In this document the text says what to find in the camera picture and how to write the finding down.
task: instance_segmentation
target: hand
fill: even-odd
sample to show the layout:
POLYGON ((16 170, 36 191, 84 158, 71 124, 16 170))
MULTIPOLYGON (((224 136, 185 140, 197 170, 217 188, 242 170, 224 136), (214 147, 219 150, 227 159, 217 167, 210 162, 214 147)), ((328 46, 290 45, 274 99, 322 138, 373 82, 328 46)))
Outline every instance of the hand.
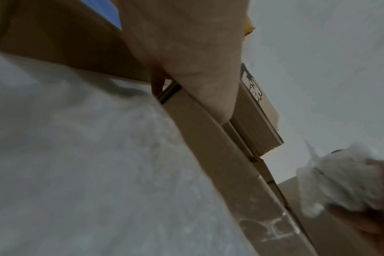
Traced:
MULTIPOLYGON (((368 160, 367 163, 381 169, 382 180, 384 181, 384 161, 368 160)), ((381 212, 354 213, 340 207, 329 207, 328 212, 351 228, 379 255, 384 256, 384 209, 381 212)))
POLYGON ((220 123, 237 97, 248 0, 120 0, 125 40, 152 90, 176 80, 220 123))

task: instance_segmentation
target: blue object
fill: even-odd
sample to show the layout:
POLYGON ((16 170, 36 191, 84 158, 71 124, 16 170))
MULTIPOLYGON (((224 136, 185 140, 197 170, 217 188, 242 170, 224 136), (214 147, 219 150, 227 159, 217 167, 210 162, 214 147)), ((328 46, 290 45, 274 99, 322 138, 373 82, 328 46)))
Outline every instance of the blue object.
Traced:
POLYGON ((94 9, 105 19, 122 29, 120 24, 119 11, 109 0, 81 0, 83 3, 94 9))

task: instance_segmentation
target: white tissue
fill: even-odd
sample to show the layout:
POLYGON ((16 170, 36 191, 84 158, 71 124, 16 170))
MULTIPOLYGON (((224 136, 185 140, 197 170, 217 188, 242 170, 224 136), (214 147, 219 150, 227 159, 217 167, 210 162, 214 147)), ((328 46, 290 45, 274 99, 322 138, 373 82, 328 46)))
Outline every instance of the white tissue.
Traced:
POLYGON ((327 205, 338 205, 349 211, 380 210, 384 185, 380 169, 367 165, 372 151, 360 143, 347 149, 317 156, 306 142, 311 160, 297 170, 303 214, 318 216, 327 205))

